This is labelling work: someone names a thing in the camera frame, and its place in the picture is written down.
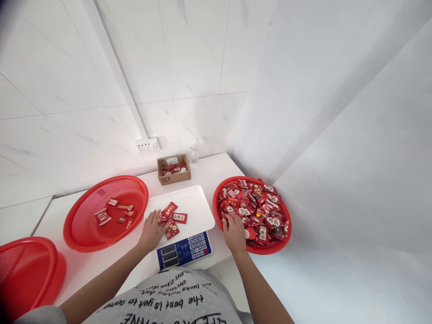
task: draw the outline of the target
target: white countertop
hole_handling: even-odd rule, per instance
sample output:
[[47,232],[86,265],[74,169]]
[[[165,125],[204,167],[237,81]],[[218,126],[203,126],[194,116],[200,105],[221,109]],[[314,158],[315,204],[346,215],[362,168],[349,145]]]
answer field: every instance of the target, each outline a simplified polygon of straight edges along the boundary
[[[161,186],[157,172],[140,175],[139,178],[147,185],[150,198],[193,185],[200,185],[204,191],[210,209],[213,210],[213,194],[216,187],[223,180],[232,176],[243,176],[243,173],[228,154],[221,153],[200,159],[199,167],[192,169],[191,180]],[[134,242],[136,242],[139,237],[137,230],[134,230],[118,243],[102,251],[79,253],[71,250],[63,239],[63,224],[69,210],[84,192],[85,191],[82,191],[54,199],[34,234],[35,236],[43,236],[52,240],[58,251],[66,258],[66,278],[63,288],[54,303],[55,305],[61,304],[84,284],[98,275],[101,272],[99,270],[101,264],[106,268],[114,263],[117,259],[111,256],[117,255],[119,252],[122,254],[126,253],[132,248]],[[218,225],[209,230],[208,235],[213,247],[213,253],[205,258],[190,263],[187,265],[188,267],[193,269],[208,269],[231,256],[231,252],[225,244],[223,233]],[[124,291],[126,288],[133,287],[141,280],[154,274],[153,263],[156,261],[156,251],[153,251],[147,255],[138,265],[137,269],[131,273],[120,292]]]
[[49,196],[0,208],[0,245],[31,236],[52,199]]

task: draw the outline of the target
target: plastic water bottle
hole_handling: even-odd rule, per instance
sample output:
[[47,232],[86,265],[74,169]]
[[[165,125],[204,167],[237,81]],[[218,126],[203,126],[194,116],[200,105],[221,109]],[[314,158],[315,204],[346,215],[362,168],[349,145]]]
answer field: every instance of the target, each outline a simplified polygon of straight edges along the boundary
[[198,139],[194,139],[192,144],[189,146],[188,158],[189,158],[189,165],[191,167],[198,167],[198,159],[199,159]]

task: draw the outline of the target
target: wall socket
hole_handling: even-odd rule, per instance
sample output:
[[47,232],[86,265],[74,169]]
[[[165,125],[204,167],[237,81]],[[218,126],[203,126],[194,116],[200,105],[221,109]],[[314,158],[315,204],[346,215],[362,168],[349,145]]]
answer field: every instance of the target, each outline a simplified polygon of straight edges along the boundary
[[161,149],[157,137],[152,137],[146,140],[138,139],[135,141],[135,145],[138,148],[138,151],[142,153],[147,151],[157,151]]

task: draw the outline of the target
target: gray t-shirt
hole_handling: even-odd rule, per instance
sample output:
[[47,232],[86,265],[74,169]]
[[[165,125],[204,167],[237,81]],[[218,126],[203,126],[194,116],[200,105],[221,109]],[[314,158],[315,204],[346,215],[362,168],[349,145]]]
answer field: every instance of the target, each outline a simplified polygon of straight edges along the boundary
[[[15,324],[66,324],[55,306],[39,307]],[[83,323],[106,324],[251,324],[228,290],[211,274],[175,267],[147,278],[115,296]]]

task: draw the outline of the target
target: hand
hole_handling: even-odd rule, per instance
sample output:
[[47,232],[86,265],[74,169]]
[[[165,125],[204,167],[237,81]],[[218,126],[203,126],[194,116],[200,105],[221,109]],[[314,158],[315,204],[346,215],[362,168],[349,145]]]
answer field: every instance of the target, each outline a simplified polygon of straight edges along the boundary
[[144,221],[143,232],[138,240],[137,247],[144,249],[148,252],[155,249],[158,246],[162,236],[168,229],[168,224],[166,224],[160,231],[158,231],[158,219],[161,214],[161,210],[152,211],[150,215]]
[[246,239],[244,237],[244,226],[239,216],[233,213],[225,214],[222,219],[224,226],[224,238],[233,255],[246,252]]

